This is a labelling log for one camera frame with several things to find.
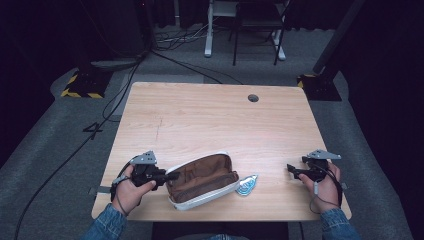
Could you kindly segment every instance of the hole in table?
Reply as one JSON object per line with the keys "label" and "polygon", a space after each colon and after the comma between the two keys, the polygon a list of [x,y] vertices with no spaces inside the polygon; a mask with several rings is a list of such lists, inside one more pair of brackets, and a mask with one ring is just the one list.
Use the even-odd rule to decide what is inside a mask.
{"label": "hole in table", "polygon": [[249,101],[251,102],[259,101],[259,97],[256,94],[250,94],[249,96],[247,96],[247,99],[249,99]]}

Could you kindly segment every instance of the finger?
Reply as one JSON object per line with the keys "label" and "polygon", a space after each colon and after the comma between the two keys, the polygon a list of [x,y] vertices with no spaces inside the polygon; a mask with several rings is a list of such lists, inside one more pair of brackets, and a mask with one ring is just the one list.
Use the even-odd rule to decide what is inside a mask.
{"label": "finger", "polygon": [[331,163],[331,162],[328,163],[328,168],[334,173],[337,181],[339,181],[340,180],[340,175],[341,175],[340,169],[336,165],[334,165],[333,163]]}
{"label": "finger", "polygon": [[131,164],[128,165],[128,167],[124,171],[124,175],[130,177],[133,170],[134,170],[134,166]]}
{"label": "finger", "polygon": [[156,186],[156,181],[150,181],[145,183],[137,188],[137,192],[143,196],[144,194],[150,192]]}
{"label": "finger", "polygon": [[306,185],[309,190],[312,190],[314,182],[305,174],[299,174],[299,179]]}

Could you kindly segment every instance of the desk leg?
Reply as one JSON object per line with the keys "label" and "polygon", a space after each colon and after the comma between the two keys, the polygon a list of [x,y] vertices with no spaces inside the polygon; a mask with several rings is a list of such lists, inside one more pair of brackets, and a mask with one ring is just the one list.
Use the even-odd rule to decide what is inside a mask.
{"label": "desk leg", "polygon": [[212,56],[212,39],[213,39],[213,2],[214,0],[209,1],[209,10],[208,10],[208,33],[206,35],[206,46],[205,46],[205,57]]}
{"label": "desk leg", "polygon": [[[280,42],[280,34],[281,30],[278,30],[275,34],[273,34],[272,40],[275,44],[275,50],[278,49],[278,43]],[[278,53],[278,59],[284,61],[286,60],[286,54],[284,54],[283,46],[280,47],[280,52]]]}

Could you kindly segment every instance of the gray floor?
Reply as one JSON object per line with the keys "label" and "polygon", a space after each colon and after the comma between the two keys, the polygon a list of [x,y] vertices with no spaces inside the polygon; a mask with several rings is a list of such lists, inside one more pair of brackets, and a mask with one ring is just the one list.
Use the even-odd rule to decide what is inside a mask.
{"label": "gray floor", "polygon": [[[286,32],[283,47],[287,60],[279,61],[277,66],[272,64],[272,47],[251,45],[258,43],[256,38],[242,38],[247,44],[240,47],[237,66],[232,66],[233,46],[227,40],[228,34],[226,31],[215,33],[211,58],[203,56],[204,38],[159,53],[201,66],[203,68],[193,68],[224,84],[239,84],[240,81],[251,85],[295,86],[298,75],[312,72],[333,32]],[[53,83],[51,92],[56,97],[55,102],[0,170],[0,239],[14,236],[25,205],[89,136],[82,130],[94,122],[103,121],[103,111],[110,112],[113,97],[129,73],[129,70],[114,73],[104,99],[60,97],[74,71],[70,69]],[[136,74],[168,78],[171,78],[169,75],[199,75],[153,54],[140,65]],[[216,83],[207,76],[203,81]],[[363,239],[412,239],[398,196],[358,126],[347,100],[348,87],[341,74],[336,77],[335,84],[342,102],[314,101],[310,105],[328,151],[343,157],[335,163],[342,170],[342,182],[348,186],[345,194],[353,212],[351,223]],[[120,116],[113,115],[112,119],[119,120]],[[77,239],[89,227],[93,221],[94,197],[88,192],[100,183],[118,124],[107,122],[103,131],[88,141],[51,178],[26,212],[19,239]],[[289,227],[290,239],[300,239],[298,223],[289,223]],[[318,221],[303,223],[303,228],[306,239],[321,239]],[[150,234],[151,223],[129,222],[123,239],[150,239]]]}

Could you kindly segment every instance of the hand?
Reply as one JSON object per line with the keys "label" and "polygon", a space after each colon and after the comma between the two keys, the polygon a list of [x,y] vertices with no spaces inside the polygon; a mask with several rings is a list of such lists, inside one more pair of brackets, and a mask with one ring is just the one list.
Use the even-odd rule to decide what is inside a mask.
{"label": "hand", "polygon": [[[125,176],[131,176],[134,167],[129,165],[125,171]],[[112,201],[112,206],[127,216],[141,201],[144,194],[152,190],[156,185],[155,181],[136,187],[131,180],[125,180],[118,184],[116,195]]]}
{"label": "hand", "polygon": [[[330,162],[328,163],[328,168],[334,173],[337,181],[339,181],[341,174],[340,169]],[[330,176],[325,176],[324,180],[318,183],[318,197],[314,194],[314,182],[305,174],[299,174],[299,178],[308,188],[320,213],[338,208],[339,198],[337,187]]]}

